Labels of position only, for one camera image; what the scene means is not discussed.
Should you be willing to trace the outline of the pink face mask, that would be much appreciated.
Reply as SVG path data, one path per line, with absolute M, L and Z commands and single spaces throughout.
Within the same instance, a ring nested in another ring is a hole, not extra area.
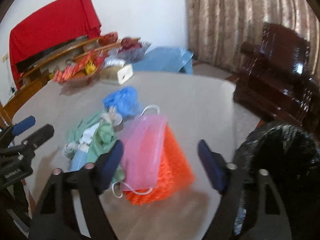
M 139 116 L 125 123 L 120 133 L 125 179 L 112 184 L 115 197 L 121 198 L 125 191 L 150 193 L 156 188 L 167 122 L 157 105 L 148 105 Z

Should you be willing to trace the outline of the orange foam net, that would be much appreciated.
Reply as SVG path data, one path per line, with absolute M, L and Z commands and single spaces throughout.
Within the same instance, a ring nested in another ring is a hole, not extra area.
M 133 205 L 150 204 L 164 200 L 175 192 L 189 187 L 195 181 L 191 165 L 178 144 L 173 131 L 167 125 L 164 133 L 164 146 L 159 166 L 156 188 L 150 193 L 125 191 L 126 199 Z

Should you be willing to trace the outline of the glass snack bowl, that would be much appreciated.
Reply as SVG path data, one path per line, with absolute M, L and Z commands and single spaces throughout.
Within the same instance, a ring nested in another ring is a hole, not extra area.
M 75 77 L 65 82 L 61 80 L 63 71 L 57 70 L 56 73 L 54 74 L 53 82 L 58 83 L 62 86 L 69 86 L 69 87 L 82 87 L 82 86 L 88 85 L 98 77 L 98 74 L 101 71 L 102 65 L 100 64 L 98 66 L 99 66 L 98 71 L 93 75 L 86 76 L 84 72 L 79 72 Z

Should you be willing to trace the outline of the floral beige curtain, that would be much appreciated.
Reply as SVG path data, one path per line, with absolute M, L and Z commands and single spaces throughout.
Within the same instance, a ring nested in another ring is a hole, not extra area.
M 319 74 L 319 19 L 307 0 L 187 0 L 187 9 L 189 49 L 201 61 L 237 71 L 241 44 L 260 44 L 268 22 L 310 42 L 309 68 Z

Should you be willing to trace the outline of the red ornament on cabinet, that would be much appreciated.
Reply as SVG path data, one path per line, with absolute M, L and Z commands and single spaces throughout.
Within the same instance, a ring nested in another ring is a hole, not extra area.
M 101 46 L 107 46 L 113 43 L 117 43 L 118 41 L 118 33 L 116 31 L 112 31 L 104 36 L 101 36 L 98 40 Z

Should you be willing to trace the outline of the glass fruit bowl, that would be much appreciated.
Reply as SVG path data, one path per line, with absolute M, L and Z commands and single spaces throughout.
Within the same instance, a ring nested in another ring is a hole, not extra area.
M 146 51 L 151 46 L 151 43 L 142 42 L 141 45 L 142 45 L 141 48 L 130 48 L 126 50 L 124 50 L 123 48 L 113 48 L 108 51 L 107 55 L 109 57 L 122 59 L 131 63 L 137 62 L 144 57 L 144 55 L 146 54 Z

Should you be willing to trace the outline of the white tissue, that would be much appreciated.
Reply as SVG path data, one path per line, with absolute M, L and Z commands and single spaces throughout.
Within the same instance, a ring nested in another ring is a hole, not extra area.
M 78 150 L 87 153 L 97 127 L 98 125 L 93 125 L 84 131 L 71 130 L 68 132 L 67 144 L 62 149 L 62 154 L 65 157 L 72 159 Z

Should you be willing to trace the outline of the blue crumpled plastic cover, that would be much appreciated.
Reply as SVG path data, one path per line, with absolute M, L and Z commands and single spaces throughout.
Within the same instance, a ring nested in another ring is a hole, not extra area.
M 142 113 L 142 105 L 138 101 L 138 92 L 134 87 L 126 86 L 103 98 L 105 108 L 114 107 L 122 117 L 129 118 Z

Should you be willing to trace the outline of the grey tablecloth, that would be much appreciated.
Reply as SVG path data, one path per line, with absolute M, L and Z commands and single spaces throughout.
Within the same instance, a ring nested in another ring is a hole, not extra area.
M 126 179 L 100 197 L 119 239 L 201 239 L 220 196 L 212 188 L 197 153 L 200 140 L 230 161 L 235 149 L 232 83 L 209 77 L 136 72 L 133 87 L 141 112 L 124 120 L 117 136 L 124 144 Z M 50 82 L 14 115 L 34 116 L 35 128 L 51 124 L 55 134 L 37 151 L 26 179 L 39 199 L 51 172 L 67 170 L 62 154 L 67 133 L 80 121 L 100 114 L 103 99 L 119 86 L 97 82 L 75 89 Z

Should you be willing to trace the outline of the red cloth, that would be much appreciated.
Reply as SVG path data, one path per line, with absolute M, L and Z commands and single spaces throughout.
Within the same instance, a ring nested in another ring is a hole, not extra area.
M 17 24 L 9 36 L 9 57 L 16 87 L 17 64 L 41 51 L 80 36 L 100 36 L 101 23 L 92 0 L 56 0 Z

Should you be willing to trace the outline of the blue plastic covered stool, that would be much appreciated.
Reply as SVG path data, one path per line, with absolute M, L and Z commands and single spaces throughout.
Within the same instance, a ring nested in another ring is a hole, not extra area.
M 193 53 L 182 47 L 157 47 L 133 63 L 135 72 L 172 72 L 193 74 Z

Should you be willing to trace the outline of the red apples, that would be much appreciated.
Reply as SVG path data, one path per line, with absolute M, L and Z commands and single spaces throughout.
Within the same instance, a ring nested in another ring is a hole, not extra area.
M 142 44 L 138 40 L 132 39 L 130 37 L 126 37 L 126 38 L 123 38 L 121 41 L 121 49 L 119 50 L 119 52 L 127 51 L 130 49 L 139 49 L 139 48 L 142 48 Z

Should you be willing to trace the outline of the green rubber glove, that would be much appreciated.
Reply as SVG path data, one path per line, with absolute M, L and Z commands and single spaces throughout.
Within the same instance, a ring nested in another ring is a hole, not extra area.
M 87 152 L 86 164 L 95 163 L 102 154 L 108 153 L 111 150 L 117 140 L 114 128 L 119 126 L 122 120 L 122 116 L 117 113 L 114 107 L 111 107 L 107 112 L 98 112 L 88 119 L 81 120 L 75 129 L 71 129 L 84 131 L 93 125 L 98 125 Z

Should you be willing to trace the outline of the tissue box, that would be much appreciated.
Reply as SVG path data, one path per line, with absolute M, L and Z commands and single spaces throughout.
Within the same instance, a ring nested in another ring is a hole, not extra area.
M 133 77 L 133 66 L 121 59 L 106 59 L 99 77 L 104 83 L 121 86 Z

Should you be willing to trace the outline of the wooden tv cabinet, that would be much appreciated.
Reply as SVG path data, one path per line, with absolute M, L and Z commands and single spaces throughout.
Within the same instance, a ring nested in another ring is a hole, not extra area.
M 49 53 L 22 73 L 18 79 L 22 87 L 5 105 L 1 105 L 1 127 L 12 123 L 16 112 L 47 84 L 54 71 L 63 70 L 71 63 L 80 62 L 90 51 L 94 51 L 93 55 L 97 56 L 100 52 L 107 53 L 112 48 L 118 48 L 121 45 L 121 40 L 118 40 L 116 43 L 102 46 L 100 39 L 99 37 L 91 40 L 86 38 L 71 42 Z

